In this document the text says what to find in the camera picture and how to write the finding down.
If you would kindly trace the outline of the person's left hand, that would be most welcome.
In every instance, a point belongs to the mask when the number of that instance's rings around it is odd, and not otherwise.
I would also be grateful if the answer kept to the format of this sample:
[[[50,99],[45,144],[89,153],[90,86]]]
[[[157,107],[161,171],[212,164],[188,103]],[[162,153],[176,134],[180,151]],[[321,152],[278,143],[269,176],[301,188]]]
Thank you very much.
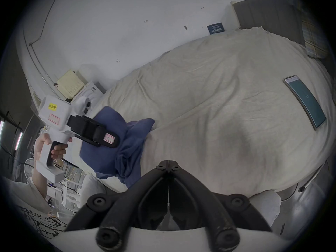
[[[35,141],[35,145],[34,145],[34,159],[36,161],[39,161],[40,159],[40,155],[42,152],[42,148],[44,146],[44,144],[48,145],[48,144],[52,144],[52,141],[49,137],[48,133],[44,133],[42,135],[40,135],[36,141]],[[51,157],[53,159],[61,159],[64,157],[64,155],[66,154],[66,149],[68,148],[68,144],[58,144],[54,147],[54,149],[51,151]]]

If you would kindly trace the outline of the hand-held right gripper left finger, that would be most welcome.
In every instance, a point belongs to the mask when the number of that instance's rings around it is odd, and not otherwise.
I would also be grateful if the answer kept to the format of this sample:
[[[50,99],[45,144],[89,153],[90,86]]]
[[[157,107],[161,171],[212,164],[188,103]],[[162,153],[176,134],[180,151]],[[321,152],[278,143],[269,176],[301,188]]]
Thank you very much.
[[[98,247],[121,251],[130,227],[156,230],[168,213],[168,183],[164,181],[167,174],[168,161],[162,161],[126,192],[90,196],[65,231],[98,227]]]

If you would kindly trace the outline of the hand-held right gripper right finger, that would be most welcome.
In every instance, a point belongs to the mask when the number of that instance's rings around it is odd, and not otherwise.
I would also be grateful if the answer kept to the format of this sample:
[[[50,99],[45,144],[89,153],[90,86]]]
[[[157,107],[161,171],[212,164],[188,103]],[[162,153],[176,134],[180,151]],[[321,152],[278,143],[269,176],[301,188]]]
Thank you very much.
[[[168,161],[169,210],[180,230],[204,227],[212,251],[233,251],[241,238],[237,227],[272,232],[261,213],[242,194],[211,192],[197,178]]]

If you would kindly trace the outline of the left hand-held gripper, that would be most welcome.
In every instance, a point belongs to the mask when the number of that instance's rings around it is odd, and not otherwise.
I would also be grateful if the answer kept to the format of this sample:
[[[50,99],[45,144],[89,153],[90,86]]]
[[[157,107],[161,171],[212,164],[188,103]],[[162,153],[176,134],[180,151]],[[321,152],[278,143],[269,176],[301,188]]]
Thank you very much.
[[[36,160],[36,170],[52,183],[61,182],[64,172],[53,165],[52,150],[56,145],[67,144],[71,137],[75,137],[68,125],[71,117],[83,116],[84,122],[76,125],[76,137],[95,147],[105,146],[117,148],[120,137],[107,130],[104,124],[86,116],[91,108],[91,100],[81,96],[74,103],[69,103],[57,97],[48,95],[39,108],[40,119],[48,125],[50,144],[44,143],[41,154]]]

